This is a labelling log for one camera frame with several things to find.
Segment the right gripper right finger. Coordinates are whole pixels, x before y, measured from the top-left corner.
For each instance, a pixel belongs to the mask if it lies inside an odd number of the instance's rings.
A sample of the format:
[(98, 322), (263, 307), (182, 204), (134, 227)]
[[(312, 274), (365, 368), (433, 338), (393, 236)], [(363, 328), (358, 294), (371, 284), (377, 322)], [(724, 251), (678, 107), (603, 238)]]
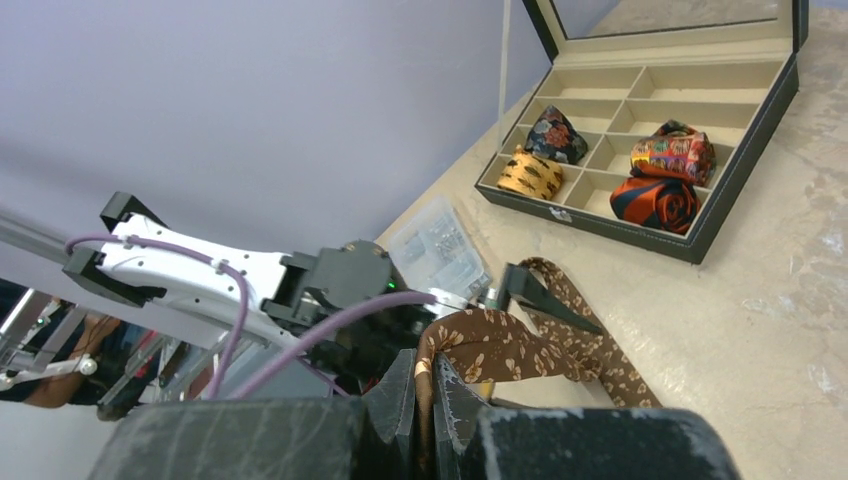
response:
[(444, 353), (434, 366), (434, 472), (439, 480), (462, 479), (461, 461), (488, 403), (468, 387)]

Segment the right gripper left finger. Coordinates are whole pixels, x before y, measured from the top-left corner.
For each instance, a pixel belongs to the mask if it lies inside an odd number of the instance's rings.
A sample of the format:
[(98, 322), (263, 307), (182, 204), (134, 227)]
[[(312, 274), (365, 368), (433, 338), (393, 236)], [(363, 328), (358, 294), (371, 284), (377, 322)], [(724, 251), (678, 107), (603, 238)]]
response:
[(388, 478), (413, 479), (417, 407), (414, 382), (416, 351), (401, 350), (364, 400), (376, 433), (388, 447)]

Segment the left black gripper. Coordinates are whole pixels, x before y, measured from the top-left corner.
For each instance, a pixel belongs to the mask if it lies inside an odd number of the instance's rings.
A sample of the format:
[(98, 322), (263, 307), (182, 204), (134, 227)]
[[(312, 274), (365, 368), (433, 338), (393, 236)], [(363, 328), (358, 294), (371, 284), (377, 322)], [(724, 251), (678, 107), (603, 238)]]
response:
[[(368, 315), (337, 329), (297, 357), (297, 362), (329, 385), (332, 395), (361, 396), (376, 386), (398, 353), (414, 349), (436, 320), (483, 305), (476, 300), (433, 291), (434, 304), (401, 305)], [(507, 263), (496, 295), (496, 309), (512, 301), (525, 311), (558, 319), (573, 329), (602, 335), (588, 302), (560, 270)]]

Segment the brown floral tie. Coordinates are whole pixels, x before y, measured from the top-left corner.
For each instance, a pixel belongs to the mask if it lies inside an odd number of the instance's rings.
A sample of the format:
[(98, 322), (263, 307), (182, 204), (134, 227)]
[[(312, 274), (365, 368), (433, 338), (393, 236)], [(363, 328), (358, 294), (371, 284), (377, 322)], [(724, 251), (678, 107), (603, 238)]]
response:
[(561, 375), (576, 383), (599, 381), (620, 408), (659, 408), (661, 402), (604, 327), (564, 270), (543, 257), (521, 261), (578, 319), (600, 329), (590, 333), (551, 314), (531, 313), (533, 325), (503, 310), (466, 308), (431, 324), (418, 343), (414, 381), (418, 412), (415, 476), (432, 474), (434, 445), (433, 363), (443, 354), (461, 380), (498, 383)]

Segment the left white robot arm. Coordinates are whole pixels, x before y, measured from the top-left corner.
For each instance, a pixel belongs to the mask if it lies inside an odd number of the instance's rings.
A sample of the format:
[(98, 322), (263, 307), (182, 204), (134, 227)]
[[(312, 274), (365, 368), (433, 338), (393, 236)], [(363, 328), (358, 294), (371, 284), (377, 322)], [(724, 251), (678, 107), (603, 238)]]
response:
[(364, 240), (315, 254), (249, 251), (169, 229), (118, 192), (102, 234), (67, 241), (64, 273), (85, 290), (133, 307), (154, 303), (217, 321), (231, 356), (251, 335), (294, 350), (314, 368), (366, 385), (466, 295), (410, 289), (389, 253)]

